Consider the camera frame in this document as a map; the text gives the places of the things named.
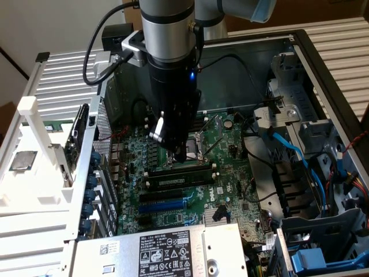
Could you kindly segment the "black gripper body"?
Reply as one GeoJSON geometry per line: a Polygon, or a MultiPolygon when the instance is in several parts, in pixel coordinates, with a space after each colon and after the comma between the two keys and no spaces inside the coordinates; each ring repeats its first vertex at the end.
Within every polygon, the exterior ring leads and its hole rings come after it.
{"type": "Polygon", "coordinates": [[[185,126],[187,137],[201,97],[201,91],[197,88],[195,66],[195,54],[175,62],[159,61],[148,56],[150,84],[159,114],[164,111],[166,118],[185,126]]]}

